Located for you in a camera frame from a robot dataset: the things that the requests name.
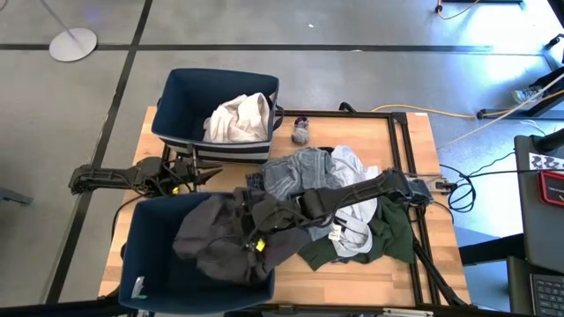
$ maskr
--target concrete floor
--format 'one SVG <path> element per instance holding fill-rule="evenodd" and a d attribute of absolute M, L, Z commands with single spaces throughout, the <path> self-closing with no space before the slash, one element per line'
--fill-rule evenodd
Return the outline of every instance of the concrete floor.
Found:
<path fill-rule="evenodd" d="M 100 44 L 130 44 L 145 0 L 48 0 L 69 27 L 88 27 Z M 181 67 L 249 70 L 280 78 L 279 103 L 290 109 L 358 110 L 405 103 L 461 114 L 514 104 L 509 92 L 550 69 L 539 48 L 560 31 L 548 4 L 480 4 L 442 21 L 434 0 L 159 0 L 141 44 L 402 45 L 402 52 L 139 51 L 103 161 L 129 166 L 147 106 L 168 72 Z M 446 4 L 445 15 L 465 4 Z M 3 44 L 48 44 L 61 30 L 37 0 L 10 1 L 0 11 Z M 409 46 L 487 46 L 487 53 L 421 52 Z M 560 59 L 561 50 L 555 49 Z M 114 98 L 127 51 L 96 51 L 58 63 L 45 50 L 0 49 L 0 186 L 35 198 L 30 206 L 0 203 L 0 306 L 34 304 L 59 248 L 75 197 L 72 170 L 85 164 Z M 431 114 L 435 143 L 485 122 Z M 546 131 L 558 122 L 539 122 Z M 513 137 L 536 133 L 516 121 L 439 151 L 443 164 L 471 172 L 510 152 Z M 492 170 L 515 168 L 507 158 Z M 444 171 L 451 180 L 456 175 Z M 491 236 L 522 230 L 515 175 L 475 181 L 478 200 L 456 225 Z M 94 193 L 62 300 L 95 298 L 120 191 Z"/>

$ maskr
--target black strap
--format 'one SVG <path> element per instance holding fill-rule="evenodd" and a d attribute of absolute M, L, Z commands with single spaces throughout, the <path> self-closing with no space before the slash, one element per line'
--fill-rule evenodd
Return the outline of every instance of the black strap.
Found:
<path fill-rule="evenodd" d="M 280 126 L 282 125 L 282 121 L 284 120 L 284 108 L 279 105 L 276 105 L 276 109 L 280 112 L 280 117 L 276 120 L 276 122 L 274 122 L 274 125 L 272 126 L 272 130 L 276 130 L 280 128 Z"/>

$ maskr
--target white towel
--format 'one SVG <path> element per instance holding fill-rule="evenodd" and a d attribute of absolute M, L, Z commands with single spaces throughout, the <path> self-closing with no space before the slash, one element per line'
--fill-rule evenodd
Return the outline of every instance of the white towel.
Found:
<path fill-rule="evenodd" d="M 378 166 L 365 168 L 348 146 L 339 145 L 331 153 L 331 157 L 335 163 L 333 175 L 337 176 L 341 186 L 367 181 L 380 174 Z M 334 222 L 345 229 L 338 241 L 332 241 L 339 256 L 351 257 L 372 249 L 372 233 L 368 222 L 377 206 L 378 200 L 375 198 L 337 210 Z"/>
<path fill-rule="evenodd" d="M 268 139 L 271 110 L 261 93 L 241 95 L 221 104 L 204 121 L 204 141 L 212 143 L 259 142 Z"/>

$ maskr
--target wooden table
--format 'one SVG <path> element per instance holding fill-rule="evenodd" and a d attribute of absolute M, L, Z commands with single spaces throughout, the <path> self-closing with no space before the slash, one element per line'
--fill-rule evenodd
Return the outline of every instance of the wooden table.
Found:
<path fill-rule="evenodd" d="M 133 162 L 149 156 L 160 156 L 163 143 L 151 133 L 156 107 L 149 107 Z M 426 114 L 408 114 L 408 127 L 412 149 L 419 173 L 440 173 L 431 126 Z M 299 147 L 290 139 L 293 132 L 292 117 L 287 117 L 274 134 L 271 157 L 293 154 Z M 365 166 L 393 167 L 387 121 L 361 118 L 309 118 L 309 146 L 349 145 Z M 403 144 L 397 124 L 398 143 Z M 404 147 L 399 146 L 402 166 L 407 167 Z M 256 166 L 223 165 L 223 172 L 214 176 L 200 191 L 232 191 L 245 186 L 246 173 L 256 171 Z M 124 201 L 136 194 L 128 191 Z M 435 200 L 446 203 L 444 196 Z M 100 295 L 110 293 L 119 284 L 122 272 L 120 249 L 127 239 L 131 215 L 135 204 L 125 207 L 117 221 L 114 240 L 100 286 Z M 440 207 L 427 207 L 427 229 L 434 264 L 456 294 L 470 302 L 464 270 L 458 253 L 456 236 L 450 214 Z M 430 303 L 427 275 L 419 263 L 423 299 Z M 414 306 L 409 266 L 384 256 L 370 264 L 325 264 L 317 272 L 296 254 L 276 268 L 274 299 L 271 303 L 333 306 Z"/>

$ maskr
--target navy storage bin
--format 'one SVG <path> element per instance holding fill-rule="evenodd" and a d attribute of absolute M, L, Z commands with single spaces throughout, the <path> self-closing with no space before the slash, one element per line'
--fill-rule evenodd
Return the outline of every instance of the navy storage bin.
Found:
<path fill-rule="evenodd" d="M 181 261 L 174 252 L 174 237 L 184 217 L 211 195 L 195 193 L 155 198 L 138 203 L 123 257 L 120 304 L 158 313 L 218 313 L 262 304 L 272 299 L 274 271 L 258 286 L 216 281 L 201 273 L 196 261 Z M 141 295 L 131 293 L 144 277 Z"/>
<path fill-rule="evenodd" d="M 246 94 L 261 92 L 269 101 L 268 139 L 263 142 L 217 144 L 204 142 L 204 120 L 212 116 L 222 103 Z M 274 122 L 278 96 L 278 79 L 269 75 L 234 70 L 176 69 L 168 75 L 152 133 L 171 149 L 191 154 L 187 144 L 193 144 L 200 159 L 264 163 L 269 156 L 272 133 L 282 123 Z"/>

